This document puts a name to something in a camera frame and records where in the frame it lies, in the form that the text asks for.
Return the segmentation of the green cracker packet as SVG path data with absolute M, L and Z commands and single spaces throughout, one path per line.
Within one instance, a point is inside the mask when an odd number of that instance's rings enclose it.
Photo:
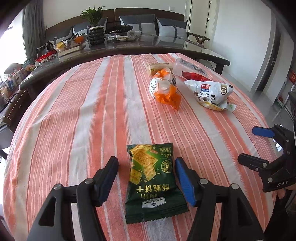
M 131 164 L 125 201 L 127 224 L 188 211 L 175 179 L 173 150 L 173 143 L 127 145 Z

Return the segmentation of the grey curtain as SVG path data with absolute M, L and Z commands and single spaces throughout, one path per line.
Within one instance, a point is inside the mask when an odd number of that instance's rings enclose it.
M 45 41 L 43 1 L 30 1 L 23 9 L 22 34 L 26 58 L 36 57 Z

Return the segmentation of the black ribbed vase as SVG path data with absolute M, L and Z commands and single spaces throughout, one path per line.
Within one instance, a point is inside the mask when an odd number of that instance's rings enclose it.
M 90 45 L 100 45 L 105 41 L 105 29 L 103 26 L 91 27 L 87 32 L 87 39 Z

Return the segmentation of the tape roll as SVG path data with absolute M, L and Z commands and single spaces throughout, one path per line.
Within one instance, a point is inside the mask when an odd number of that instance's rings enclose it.
M 127 32 L 127 37 L 129 39 L 134 39 L 136 36 L 137 36 L 137 32 L 134 31 L 134 30 L 130 30 L 130 31 Z

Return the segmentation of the orange white bread wrapper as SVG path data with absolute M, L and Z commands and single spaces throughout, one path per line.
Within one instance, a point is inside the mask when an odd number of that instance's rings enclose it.
M 149 83 L 149 93 L 152 98 L 162 104 L 167 104 L 178 110 L 181 96 L 177 93 L 176 81 L 170 68 L 158 70 Z

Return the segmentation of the clear tray with items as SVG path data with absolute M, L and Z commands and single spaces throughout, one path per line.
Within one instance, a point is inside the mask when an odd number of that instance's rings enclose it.
M 137 36 L 134 39 L 129 39 L 127 37 L 127 32 L 126 33 L 108 33 L 108 34 L 105 34 L 105 38 L 109 43 L 133 42 L 133 41 L 137 41 L 140 35 L 142 34 L 141 31 L 136 31 L 136 32 L 137 32 Z

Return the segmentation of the yellow wrapped cake bar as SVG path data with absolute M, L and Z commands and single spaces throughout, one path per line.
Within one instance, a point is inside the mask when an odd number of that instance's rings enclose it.
M 148 75 L 155 75 L 158 71 L 169 68 L 170 70 L 173 69 L 174 65 L 172 63 L 145 63 L 145 68 Z

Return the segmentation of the white milk snack bag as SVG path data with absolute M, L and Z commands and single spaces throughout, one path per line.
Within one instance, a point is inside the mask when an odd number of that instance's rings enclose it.
M 186 80 L 184 84 L 193 92 L 196 101 L 205 108 L 231 112 L 236 109 L 236 105 L 228 101 L 228 97 L 234 90 L 230 84 L 192 79 Z

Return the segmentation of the green potted plant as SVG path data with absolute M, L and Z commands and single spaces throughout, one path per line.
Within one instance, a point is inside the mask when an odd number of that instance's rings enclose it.
M 98 8 L 88 8 L 81 12 L 81 18 L 88 20 L 92 27 L 96 27 L 102 18 L 102 9 L 104 6 L 100 6 Z

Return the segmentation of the long red snack packet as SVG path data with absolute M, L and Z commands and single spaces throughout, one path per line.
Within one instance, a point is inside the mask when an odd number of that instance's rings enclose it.
M 194 72 L 182 72 L 182 77 L 186 80 L 196 80 L 196 81 L 211 81 L 209 78 Z

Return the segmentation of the dark brown sofa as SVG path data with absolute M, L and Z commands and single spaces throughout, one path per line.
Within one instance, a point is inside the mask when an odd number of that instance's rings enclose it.
M 156 27 L 156 36 L 159 36 L 159 28 L 156 18 L 166 18 L 171 20 L 185 21 L 184 16 L 177 13 L 172 13 L 170 11 L 163 11 L 159 9 L 148 9 L 148 8 L 116 8 L 116 9 L 107 9 L 102 10 L 102 18 L 108 17 L 107 29 L 104 34 L 108 33 L 126 33 L 130 30 L 133 30 L 133 26 L 122 25 L 119 19 L 119 16 L 126 15 L 155 15 L 155 27 Z M 82 15 L 76 16 L 74 18 L 60 22 L 48 29 L 45 30 L 45 41 L 50 42 L 52 45 L 55 45 L 57 42 L 66 40 L 73 36 L 72 26 L 82 22 L 87 22 L 81 18 Z

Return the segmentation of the cluttered side bench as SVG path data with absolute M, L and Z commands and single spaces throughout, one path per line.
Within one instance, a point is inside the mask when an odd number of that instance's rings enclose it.
M 35 69 L 34 59 L 27 59 L 23 64 L 12 63 L 4 72 L 6 80 L 1 83 L 1 126 L 16 128 L 23 114 L 31 103 L 26 89 L 20 84 Z

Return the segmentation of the white book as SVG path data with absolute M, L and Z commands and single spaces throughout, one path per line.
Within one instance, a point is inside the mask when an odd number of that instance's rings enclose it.
M 79 46 L 64 50 L 64 51 L 58 53 L 58 57 L 60 58 L 60 57 L 65 56 L 67 54 L 83 50 L 84 48 L 85 48 L 85 45 L 79 45 Z

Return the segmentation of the grey cushion right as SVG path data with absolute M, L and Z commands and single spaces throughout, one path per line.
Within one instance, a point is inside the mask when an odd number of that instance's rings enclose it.
M 166 18 L 156 18 L 160 37 L 187 40 L 186 22 Z

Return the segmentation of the grey cushion far left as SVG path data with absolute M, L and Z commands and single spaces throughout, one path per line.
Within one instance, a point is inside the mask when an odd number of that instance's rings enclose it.
M 90 23 L 89 22 L 82 22 L 82 23 L 79 23 L 79 24 L 75 24 L 72 26 L 73 28 L 73 35 L 76 35 L 76 34 L 85 34 L 87 35 L 87 32 L 88 32 L 88 27 L 90 26 Z

